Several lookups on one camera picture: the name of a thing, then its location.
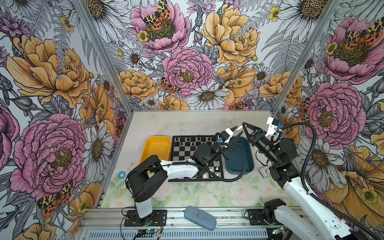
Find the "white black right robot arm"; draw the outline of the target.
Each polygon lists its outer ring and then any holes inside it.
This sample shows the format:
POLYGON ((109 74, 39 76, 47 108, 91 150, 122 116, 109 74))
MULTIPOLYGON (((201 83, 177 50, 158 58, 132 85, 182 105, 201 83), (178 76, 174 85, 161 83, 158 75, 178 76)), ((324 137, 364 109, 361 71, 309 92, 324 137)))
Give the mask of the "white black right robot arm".
POLYGON ((294 167, 292 161, 298 156, 295 142, 287 138, 269 139, 284 128, 273 118, 267 123, 267 131, 246 122, 242 127, 250 145, 272 163, 269 170, 273 180, 299 204, 310 220, 294 213, 284 201, 274 199, 265 203, 264 221, 271 225, 282 224, 302 240, 365 240, 368 230, 322 201, 306 183, 305 170, 298 171, 294 167))

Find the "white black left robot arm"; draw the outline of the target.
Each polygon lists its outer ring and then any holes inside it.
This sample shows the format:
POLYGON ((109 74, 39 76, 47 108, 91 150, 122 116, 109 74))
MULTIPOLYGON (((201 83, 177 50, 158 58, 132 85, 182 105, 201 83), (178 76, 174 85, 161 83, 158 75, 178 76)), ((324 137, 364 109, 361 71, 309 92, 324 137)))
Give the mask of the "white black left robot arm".
POLYGON ((179 178, 194 178, 198 175, 208 174, 221 182, 235 182, 246 171, 246 160, 236 148, 237 141, 242 135, 242 127, 227 128, 215 135, 212 145, 202 143, 197 147, 192 158, 183 161, 165 161, 157 155, 149 156, 146 160, 131 170, 126 176, 126 187, 130 190, 138 217, 143 220, 153 215, 151 198, 164 182, 179 178), (235 152, 241 158, 241 171, 238 176, 226 179, 212 172, 208 164, 224 158, 231 159, 226 151, 235 152))

